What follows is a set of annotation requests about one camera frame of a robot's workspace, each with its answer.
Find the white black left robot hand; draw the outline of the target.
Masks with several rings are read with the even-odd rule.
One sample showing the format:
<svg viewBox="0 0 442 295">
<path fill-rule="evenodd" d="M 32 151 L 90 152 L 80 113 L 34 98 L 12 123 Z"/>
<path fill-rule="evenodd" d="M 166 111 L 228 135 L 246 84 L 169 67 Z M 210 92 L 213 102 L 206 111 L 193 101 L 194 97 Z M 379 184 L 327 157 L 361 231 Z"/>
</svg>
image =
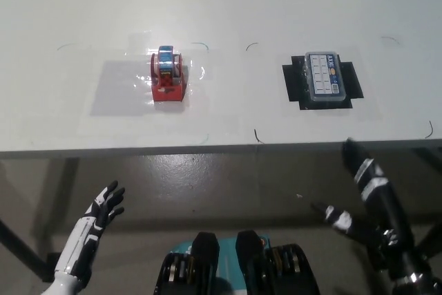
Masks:
<svg viewBox="0 0 442 295">
<path fill-rule="evenodd" d="M 83 283 L 88 281 L 104 231 L 124 212 L 120 205 L 124 192 L 125 188 L 119 188 L 115 180 L 98 194 L 71 231 L 56 264 L 56 272 L 70 274 Z"/>
</svg>

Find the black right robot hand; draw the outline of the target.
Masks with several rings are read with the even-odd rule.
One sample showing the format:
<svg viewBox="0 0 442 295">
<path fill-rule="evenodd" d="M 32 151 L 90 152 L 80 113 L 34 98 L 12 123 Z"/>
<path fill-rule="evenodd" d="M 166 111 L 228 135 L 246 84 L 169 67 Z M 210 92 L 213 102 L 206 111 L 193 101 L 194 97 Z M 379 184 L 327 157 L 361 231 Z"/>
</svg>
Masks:
<svg viewBox="0 0 442 295">
<path fill-rule="evenodd" d="M 373 223 L 358 220 L 348 211 L 323 202 L 313 202 L 313 210 L 337 232 L 369 247 L 412 247 L 414 236 L 407 216 L 379 163 L 351 138 L 343 142 L 342 157 Z"/>
</svg>

